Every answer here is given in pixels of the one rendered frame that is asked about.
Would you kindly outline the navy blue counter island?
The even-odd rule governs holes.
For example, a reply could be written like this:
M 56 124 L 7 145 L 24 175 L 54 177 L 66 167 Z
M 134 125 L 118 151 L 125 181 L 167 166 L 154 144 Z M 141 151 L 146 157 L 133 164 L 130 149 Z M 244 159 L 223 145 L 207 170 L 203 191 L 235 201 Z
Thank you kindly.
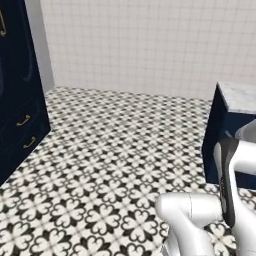
M 218 183 L 213 150 L 226 137 L 256 143 L 256 85 L 222 81 L 216 84 L 202 144 L 207 183 Z

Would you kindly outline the navy blue cupboard unit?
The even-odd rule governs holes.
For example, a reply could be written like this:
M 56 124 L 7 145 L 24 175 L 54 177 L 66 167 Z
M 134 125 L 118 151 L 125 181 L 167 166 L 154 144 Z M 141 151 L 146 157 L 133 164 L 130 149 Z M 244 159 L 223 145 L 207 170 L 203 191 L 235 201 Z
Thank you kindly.
M 0 185 L 50 132 L 24 0 L 0 0 Z

